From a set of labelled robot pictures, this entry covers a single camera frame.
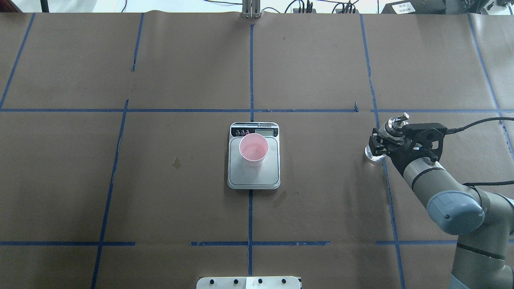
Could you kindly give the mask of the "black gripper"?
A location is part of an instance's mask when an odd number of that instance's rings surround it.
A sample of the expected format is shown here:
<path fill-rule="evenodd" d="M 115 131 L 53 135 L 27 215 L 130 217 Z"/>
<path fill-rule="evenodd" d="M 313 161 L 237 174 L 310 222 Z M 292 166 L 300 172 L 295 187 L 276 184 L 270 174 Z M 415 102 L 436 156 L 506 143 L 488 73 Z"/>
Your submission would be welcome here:
<path fill-rule="evenodd" d="M 373 128 L 369 138 L 371 155 L 387 155 L 400 175 L 417 159 L 435 164 L 442 156 L 442 135 L 417 134 L 413 138 L 391 135 L 386 129 Z"/>

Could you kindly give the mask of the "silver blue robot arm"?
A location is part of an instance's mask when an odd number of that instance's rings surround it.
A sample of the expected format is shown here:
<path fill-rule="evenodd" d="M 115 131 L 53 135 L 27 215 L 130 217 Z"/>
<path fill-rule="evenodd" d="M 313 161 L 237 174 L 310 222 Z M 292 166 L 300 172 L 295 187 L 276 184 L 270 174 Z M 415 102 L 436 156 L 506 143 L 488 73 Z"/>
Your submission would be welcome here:
<path fill-rule="evenodd" d="M 513 200 L 459 183 L 440 163 L 444 137 L 455 133 L 440 123 L 373 128 L 367 150 L 387 156 L 426 209 L 431 220 L 458 237 L 451 289 L 512 289 L 506 264 L 513 234 Z"/>

